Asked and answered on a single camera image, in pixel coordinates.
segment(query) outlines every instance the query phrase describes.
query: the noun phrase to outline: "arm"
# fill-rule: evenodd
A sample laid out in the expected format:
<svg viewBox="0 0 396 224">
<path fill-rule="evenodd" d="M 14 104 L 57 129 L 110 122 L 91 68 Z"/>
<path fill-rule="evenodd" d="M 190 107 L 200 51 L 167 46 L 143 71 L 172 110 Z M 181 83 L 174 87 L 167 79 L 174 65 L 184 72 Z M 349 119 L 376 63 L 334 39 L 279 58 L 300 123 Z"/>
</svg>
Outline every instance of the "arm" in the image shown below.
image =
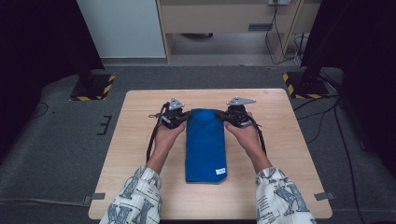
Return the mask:
<svg viewBox="0 0 396 224">
<path fill-rule="evenodd" d="M 262 151 L 257 130 L 253 126 L 236 128 L 228 122 L 225 122 L 225 128 L 246 151 L 257 174 L 257 223 L 315 224 L 297 186 L 281 170 L 273 167 Z"/>
<path fill-rule="evenodd" d="M 184 123 L 173 130 L 159 127 L 154 151 L 146 166 L 139 167 L 125 182 L 120 194 L 107 208 L 101 224 L 160 222 L 163 206 L 160 173 L 170 149 L 184 129 Z"/>
</svg>

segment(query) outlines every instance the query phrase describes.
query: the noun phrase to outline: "blue bag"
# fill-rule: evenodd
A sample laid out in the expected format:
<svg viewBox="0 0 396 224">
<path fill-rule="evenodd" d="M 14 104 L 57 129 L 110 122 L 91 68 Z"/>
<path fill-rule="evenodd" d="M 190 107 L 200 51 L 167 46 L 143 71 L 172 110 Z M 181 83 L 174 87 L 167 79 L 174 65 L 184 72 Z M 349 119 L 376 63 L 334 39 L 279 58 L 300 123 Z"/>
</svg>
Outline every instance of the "blue bag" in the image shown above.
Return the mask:
<svg viewBox="0 0 396 224">
<path fill-rule="evenodd" d="M 227 176 L 224 126 L 217 110 L 197 108 L 186 130 L 186 182 L 219 183 Z"/>
</svg>

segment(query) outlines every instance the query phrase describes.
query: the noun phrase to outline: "warning stripe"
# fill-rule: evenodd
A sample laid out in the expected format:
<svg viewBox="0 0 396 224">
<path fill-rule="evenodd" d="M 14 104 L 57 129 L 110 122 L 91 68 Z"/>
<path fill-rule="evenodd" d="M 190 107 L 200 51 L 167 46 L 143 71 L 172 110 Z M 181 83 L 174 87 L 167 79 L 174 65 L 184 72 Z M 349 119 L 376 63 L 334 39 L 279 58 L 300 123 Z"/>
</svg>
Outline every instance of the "warning stripe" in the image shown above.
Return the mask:
<svg viewBox="0 0 396 224">
<path fill-rule="evenodd" d="M 73 97 L 73 98 L 71 98 L 70 100 L 72 100 L 72 101 L 104 100 L 104 99 L 107 97 L 108 92 L 109 92 L 110 89 L 111 89 L 111 86 L 113 85 L 113 81 L 114 81 L 114 78 L 115 78 L 115 77 L 116 77 L 116 76 L 110 76 L 110 77 L 108 78 L 108 82 L 107 82 L 107 84 L 106 84 L 106 87 L 105 87 L 105 89 L 104 89 L 102 95 L 97 95 L 97 96 L 93 96 L 93 97 L 89 97 L 89 96 L 78 96 L 78 97 L 76 97 L 76 98 Z"/>
<path fill-rule="evenodd" d="M 289 95 L 291 99 L 318 99 L 322 97 L 328 97 L 328 94 L 296 94 L 294 92 L 294 88 L 291 84 L 290 78 L 288 74 L 283 74 L 283 80 L 288 87 Z"/>
<path fill-rule="evenodd" d="M 294 94 L 294 88 L 293 88 L 293 85 L 291 85 L 291 82 L 290 82 L 288 74 L 283 74 L 283 80 L 285 81 L 286 86 L 288 87 L 288 91 L 289 91 L 290 97 L 291 98 L 296 98 L 296 96 Z"/>
</svg>

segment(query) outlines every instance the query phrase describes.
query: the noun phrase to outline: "white cabinet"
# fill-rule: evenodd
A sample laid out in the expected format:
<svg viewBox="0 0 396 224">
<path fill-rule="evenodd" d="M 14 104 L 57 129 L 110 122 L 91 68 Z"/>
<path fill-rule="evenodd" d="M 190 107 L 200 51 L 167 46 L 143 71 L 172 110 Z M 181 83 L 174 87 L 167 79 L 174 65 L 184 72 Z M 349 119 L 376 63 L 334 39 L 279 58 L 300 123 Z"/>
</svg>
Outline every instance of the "white cabinet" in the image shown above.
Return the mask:
<svg viewBox="0 0 396 224">
<path fill-rule="evenodd" d="M 101 58 L 165 58 L 155 0 L 78 0 Z"/>
</svg>

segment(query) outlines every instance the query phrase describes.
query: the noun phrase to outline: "sleeve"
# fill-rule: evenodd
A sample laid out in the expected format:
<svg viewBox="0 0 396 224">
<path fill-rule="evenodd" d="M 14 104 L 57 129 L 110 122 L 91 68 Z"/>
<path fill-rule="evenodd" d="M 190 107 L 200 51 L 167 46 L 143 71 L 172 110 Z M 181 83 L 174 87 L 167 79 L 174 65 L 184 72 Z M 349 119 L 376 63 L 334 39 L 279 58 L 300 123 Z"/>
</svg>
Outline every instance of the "sleeve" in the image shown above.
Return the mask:
<svg viewBox="0 0 396 224">
<path fill-rule="evenodd" d="M 316 224 L 294 182 L 275 167 L 256 178 L 257 223 Z"/>
<path fill-rule="evenodd" d="M 139 167 L 107 208 L 100 224 L 159 223 L 163 200 L 160 176 L 148 167 Z"/>
</svg>

